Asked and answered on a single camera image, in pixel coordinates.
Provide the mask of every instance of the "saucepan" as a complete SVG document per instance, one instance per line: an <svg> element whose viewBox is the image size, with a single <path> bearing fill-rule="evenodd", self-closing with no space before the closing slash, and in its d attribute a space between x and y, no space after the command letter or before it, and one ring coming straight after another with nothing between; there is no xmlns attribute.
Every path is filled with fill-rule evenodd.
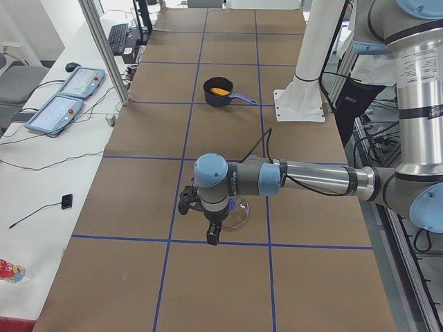
<svg viewBox="0 0 443 332"><path fill-rule="evenodd" d="M252 105L257 104L257 101L250 97L246 97L241 93L233 93L233 89L234 84L225 77L212 77L203 84L205 100L210 106L226 106L234 98L244 100Z"/></svg>

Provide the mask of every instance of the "blue tape line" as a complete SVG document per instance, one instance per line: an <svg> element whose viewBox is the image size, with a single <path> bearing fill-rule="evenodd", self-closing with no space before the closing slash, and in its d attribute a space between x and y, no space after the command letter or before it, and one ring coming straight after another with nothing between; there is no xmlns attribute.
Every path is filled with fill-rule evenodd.
<svg viewBox="0 0 443 332"><path fill-rule="evenodd" d="M157 33L204 33L207 35L283 35L283 36L303 36L304 33L221 33L221 32L213 32L210 33L208 31L166 31L166 30L155 30Z"/></svg>
<svg viewBox="0 0 443 332"><path fill-rule="evenodd" d="M140 61L141 64L199 64L198 62L173 62L173 61ZM200 64L211 66L257 66L257 64L225 64L222 62L201 62ZM295 64L260 64L260 66L266 67L296 67Z"/></svg>
<svg viewBox="0 0 443 332"><path fill-rule="evenodd" d="M202 244L207 246L206 241L203 240L182 240L182 239L155 239L149 237L113 237L102 235L85 235L72 234L71 237L75 239L93 239L93 240L114 240L114 241L139 241L139 242L163 242L163 243L185 243L185 244ZM367 246L328 246L318 244L292 244L292 243L259 243L259 242L234 242L220 241L223 246L245 246L245 247L274 247L274 248L306 248L306 249L330 249L330 250L373 250L372 247Z"/></svg>
<svg viewBox="0 0 443 332"><path fill-rule="evenodd" d="M264 114L263 114L263 100L262 100L262 82L260 77L260 47L258 44L258 26L257 26L257 10L254 10L254 22L255 22L255 47L257 49L257 74L258 74L258 93L260 98L260 126L262 134L264 133ZM265 140L262 140L262 155L265 154ZM272 314L272 331L277 331L277 318L275 310L275 291L274 291L274 273L273 273L273 261L272 261L272 240L271 240L271 218L269 216L269 201L266 197L266 226L268 232L268 258L269 258L269 283L271 288L271 314Z"/></svg>
<svg viewBox="0 0 443 332"><path fill-rule="evenodd" d="M148 157L148 156L103 156L103 158L115 158L115 159L146 159L146 160L171 160L171 161L181 161L181 158Z"/></svg>
<svg viewBox="0 0 443 332"><path fill-rule="evenodd" d="M170 230L169 230L169 235L168 235L168 244L166 246L165 261L163 263L163 271L161 273L159 296L158 296L158 299L157 299L157 306L156 306L156 312L155 312L154 324L153 324L153 327L152 327L152 332L156 332L157 323L158 323L158 320L159 320L161 298L162 298L162 295L163 295L163 285L165 283L165 274L166 274L166 267L168 265L168 257L169 257L169 251L170 251L172 231L173 231L173 228L174 228L175 212L177 210L177 201L178 201L179 192L180 192L181 176L182 176L182 173L183 173L184 158L185 158L185 154L186 154L186 145L188 144L188 135L189 135L190 124L191 124L191 119L192 119L192 109L194 107L195 91L197 89L197 80L198 80L198 77L199 77L199 68L200 68L201 54L203 53L203 44L204 44L204 38L205 38L206 24L208 23L208 13L209 13L209 9L206 9L206 16L205 16L205 24L204 24L204 29L203 29L203 35L201 36L199 63L197 64L197 72L195 74L194 91L192 92L192 102L191 102L190 111L189 111L188 126L186 128L185 141L184 141L184 144L183 144L183 153L181 155L180 173L179 173L179 179L177 181L177 189L176 189L176 192L175 192L174 206L172 207L172 218L171 218Z"/></svg>
<svg viewBox="0 0 443 332"><path fill-rule="evenodd" d="M106 237L106 236L98 236L98 235L81 235L81 234L72 234L71 237L75 239L95 239L95 240L116 240L116 241L142 241L142 242L168 242L167 239L151 239L144 237Z"/></svg>
<svg viewBox="0 0 443 332"><path fill-rule="evenodd" d="M164 105L207 105L205 102L148 102L148 101L142 101L142 100L132 100L135 104L164 104ZM260 105L252 105L252 104L234 104L230 103L229 106L245 106L245 107L258 107Z"/></svg>
<svg viewBox="0 0 443 332"><path fill-rule="evenodd" d="M324 246L315 244L283 244L273 243L273 247L280 248L307 248L307 249L333 249L333 250L372 250L372 247L366 246Z"/></svg>

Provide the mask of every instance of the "gray chair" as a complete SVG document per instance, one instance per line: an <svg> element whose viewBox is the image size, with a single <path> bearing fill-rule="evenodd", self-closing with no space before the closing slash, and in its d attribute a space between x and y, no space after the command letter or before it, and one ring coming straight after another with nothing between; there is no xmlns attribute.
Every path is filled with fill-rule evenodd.
<svg viewBox="0 0 443 332"><path fill-rule="evenodd" d="M0 53L0 69L6 58ZM0 76L0 104L21 107L40 84L49 69L38 66L13 66Z"/></svg>

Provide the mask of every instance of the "wall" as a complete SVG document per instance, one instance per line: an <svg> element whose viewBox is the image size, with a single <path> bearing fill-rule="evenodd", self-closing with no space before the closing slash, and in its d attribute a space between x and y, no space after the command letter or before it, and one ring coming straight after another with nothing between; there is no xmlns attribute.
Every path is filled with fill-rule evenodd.
<svg viewBox="0 0 443 332"><path fill-rule="evenodd" d="M84 23L84 16L78 0L40 0L58 32L64 45L67 45Z"/></svg>
<svg viewBox="0 0 443 332"><path fill-rule="evenodd" d="M106 12L108 10L125 10L133 7L132 0L100 0L103 10Z"/></svg>
<svg viewBox="0 0 443 332"><path fill-rule="evenodd" d="M40 0L1 0L1 5L13 24L5 26L8 21L0 21L1 30L6 32L0 42L27 44L40 60L58 58L64 45ZM24 40L17 40L18 35Z"/></svg>

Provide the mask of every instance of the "black cable on desk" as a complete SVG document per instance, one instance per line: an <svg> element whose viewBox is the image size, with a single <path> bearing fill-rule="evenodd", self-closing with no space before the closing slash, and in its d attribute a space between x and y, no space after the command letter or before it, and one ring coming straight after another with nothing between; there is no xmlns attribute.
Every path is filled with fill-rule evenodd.
<svg viewBox="0 0 443 332"><path fill-rule="evenodd" d="M50 84L50 83L56 83L56 82L60 82L60 83L64 83L64 80L52 80L52 81L47 81L45 83L41 83L39 85L37 85L35 88L32 89L32 91L29 93L28 99L31 97L31 95L34 93L35 90L37 90L39 87Z"/></svg>
<svg viewBox="0 0 443 332"><path fill-rule="evenodd" d="M17 128L17 130L14 131L14 133L12 133L12 134L10 134L10 135L8 135L8 136L6 136L4 133L0 133L0 137L11 138L11 137L13 137L16 133L18 133L19 130L20 130L21 128L23 128L23 127L24 127L24 124L22 124L21 126L19 126L19 127Z"/></svg>
<svg viewBox="0 0 443 332"><path fill-rule="evenodd" d="M13 223L13 224L12 224L11 226L9 226L8 228L9 228L9 229L13 228L13 227L16 226L18 223L20 223L20 222L22 222L23 220L29 218L30 216L36 214L37 212L39 212L40 210L42 210L42 209L44 209L44 208L49 208L50 206L56 206L56 205L59 205L59 204L62 204L62 202L54 203L54 204L48 204L48 205L42 206L41 208L35 210L33 213L28 214L28 215L25 216L24 218L21 218L20 220L16 221L15 223Z"/></svg>
<svg viewBox="0 0 443 332"><path fill-rule="evenodd" d="M103 153L103 151L96 152L96 153L94 153L94 154L82 154L81 156L68 157L68 158L66 158L66 159L64 159L64 160L57 161L56 163L52 163L52 164L50 164L50 165L43 166L43 167L40 167L40 168L33 168L33 167L26 167L26 166L18 166L18 165L12 164L12 163L8 163L8 162L6 162L6 161L4 161L4 160L1 160L1 159L0 159L0 163L7 164L7 165L9 165L9 166L16 167L16 168L19 168L19 169L26 169L26 170L30 170L30 171L41 171L42 169L49 168L49 167L52 167L52 166L56 166L56 165L59 165L59 164L65 163L66 161L70 161L70 160L74 160L74 159L79 159L79 158L83 158L83 157L87 157L87 156L98 156L98 155L100 155L100 154L102 154L102 153Z"/></svg>
<svg viewBox="0 0 443 332"><path fill-rule="evenodd" d="M110 92L110 90L112 90L112 89L114 89L114 87L111 87L111 88L107 89L106 92L105 92L105 94L102 95L102 96L96 101L96 103L95 103L94 105L92 105L91 107L89 107L85 112L81 112L81 113L79 113L80 116L78 117L78 119L80 119L80 118L81 118L82 116L84 116L85 114L89 114L89 115L88 115L88 118L87 118L86 120L81 120L81 121L79 121L79 120L77 119L77 120L71 122L71 123L68 124L68 125L71 125L71 124L73 124L73 123L85 122L85 121L89 120L89 119L92 117L92 113L93 113L94 108L95 108L98 104L100 104L103 100L105 100L107 94L108 94L108 93Z"/></svg>

